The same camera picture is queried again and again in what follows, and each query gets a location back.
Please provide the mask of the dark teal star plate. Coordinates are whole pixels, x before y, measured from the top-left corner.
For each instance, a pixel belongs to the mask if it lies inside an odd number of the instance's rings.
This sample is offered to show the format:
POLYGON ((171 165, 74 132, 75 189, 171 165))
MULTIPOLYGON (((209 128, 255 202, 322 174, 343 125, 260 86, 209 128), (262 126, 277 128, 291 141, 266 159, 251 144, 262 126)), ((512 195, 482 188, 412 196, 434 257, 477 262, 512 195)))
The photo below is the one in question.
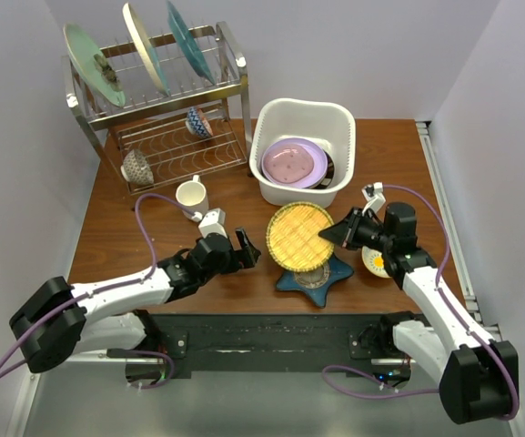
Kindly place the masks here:
POLYGON ((284 270, 276 283, 278 291, 299 291, 316 307, 327 306, 329 288, 354 275, 354 269, 335 254, 328 261, 308 272, 284 270))

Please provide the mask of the yellow woven pattern plate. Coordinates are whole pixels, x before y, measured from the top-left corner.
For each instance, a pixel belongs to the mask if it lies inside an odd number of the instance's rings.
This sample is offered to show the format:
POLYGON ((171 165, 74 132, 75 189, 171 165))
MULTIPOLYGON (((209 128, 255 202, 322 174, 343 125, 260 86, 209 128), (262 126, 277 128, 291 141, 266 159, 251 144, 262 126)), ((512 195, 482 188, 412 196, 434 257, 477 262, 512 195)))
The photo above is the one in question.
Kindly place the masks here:
POLYGON ((334 244, 318 233, 334 224, 332 217, 311 202, 292 202, 270 219, 266 243, 271 258, 283 269, 308 272, 325 264, 334 244))

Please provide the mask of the black striped rim plate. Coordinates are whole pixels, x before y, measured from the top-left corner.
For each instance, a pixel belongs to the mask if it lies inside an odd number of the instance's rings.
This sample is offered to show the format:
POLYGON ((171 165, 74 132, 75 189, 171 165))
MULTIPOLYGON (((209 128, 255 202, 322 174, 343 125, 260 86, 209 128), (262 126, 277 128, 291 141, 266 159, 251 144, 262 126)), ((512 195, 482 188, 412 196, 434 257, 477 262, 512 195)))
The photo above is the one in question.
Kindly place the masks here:
POLYGON ((313 187, 313 189, 327 189, 333 180, 335 174, 335 166, 329 153, 326 154, 326 157, 328 162, 326 174, 322 178, 322 180, 313 187))

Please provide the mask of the lavender purple plate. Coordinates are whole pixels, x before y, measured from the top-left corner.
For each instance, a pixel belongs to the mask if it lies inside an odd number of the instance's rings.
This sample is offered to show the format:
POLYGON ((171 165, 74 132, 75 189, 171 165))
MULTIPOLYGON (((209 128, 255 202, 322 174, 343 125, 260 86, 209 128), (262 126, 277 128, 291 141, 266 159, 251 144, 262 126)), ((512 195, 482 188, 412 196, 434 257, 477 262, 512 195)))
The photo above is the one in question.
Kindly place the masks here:
POLYGON ((295 184, 292 184, 292 185, 278 184, 273 179, 267 177, 264 173, 264 170, 262 169, 262 160, 266 152, 268 151, 267 149, 263 154, 261 164, 260 164, 262 174, 266 177, 267 180, 269 180, 270 182, 276 185, 284 186, 287 188, 301 188, 301 189, 313 188, 318 182, 322 180, 322 178, 326 174, 327 165, 328 165, 327 157, 326 157, 327 153, 315 142, 302 138, 302 137, 286 137, 286 138, 280 139, 279 141, 275 142, 271 146, 279 144, 280 142, 285 142, 286 140, 293 140, 297 142, 310 153, 310 155, 314 158, 314 161, 315 161, 315 166, 312 172, 307 177, 301 179, 299 182, 295 184))

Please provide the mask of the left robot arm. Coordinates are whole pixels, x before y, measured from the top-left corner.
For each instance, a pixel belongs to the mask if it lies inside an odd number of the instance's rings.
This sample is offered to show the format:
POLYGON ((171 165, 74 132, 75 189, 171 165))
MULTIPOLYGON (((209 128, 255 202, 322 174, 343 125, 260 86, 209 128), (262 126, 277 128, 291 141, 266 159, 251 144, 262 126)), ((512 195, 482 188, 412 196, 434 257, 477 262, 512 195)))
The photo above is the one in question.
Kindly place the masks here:
POLYGON ((156 265, 97 283, 69 284, 54 277, 24 303, 9 321, 26 365, 49 371, 75 354, 84 331, 99 321, 140 307, 193 295, 216 275, 252 269, 261 255, 244 229, 236 229, 239 247, 211 233, 192 249, 181 249, 156 265))

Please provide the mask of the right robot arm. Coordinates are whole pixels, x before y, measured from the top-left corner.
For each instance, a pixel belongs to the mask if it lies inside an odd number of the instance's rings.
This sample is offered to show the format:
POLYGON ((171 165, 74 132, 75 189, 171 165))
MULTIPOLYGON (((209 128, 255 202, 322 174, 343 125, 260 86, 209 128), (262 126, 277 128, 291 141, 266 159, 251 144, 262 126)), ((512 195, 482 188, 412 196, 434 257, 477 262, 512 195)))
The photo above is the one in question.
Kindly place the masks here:
POLYGON ((513 419, 519 411, 519 357, 507 340, 495 340, 452 295, 430 254, 418 244, 415 209, 387 205, 385 216, 353 208, 321 238, 344 249, 381 253, 384 268, 421 309, 425 321, 405 319, 376 336, 389 358, 407 353, 438 384, 444 411, 456 424, 513 419))

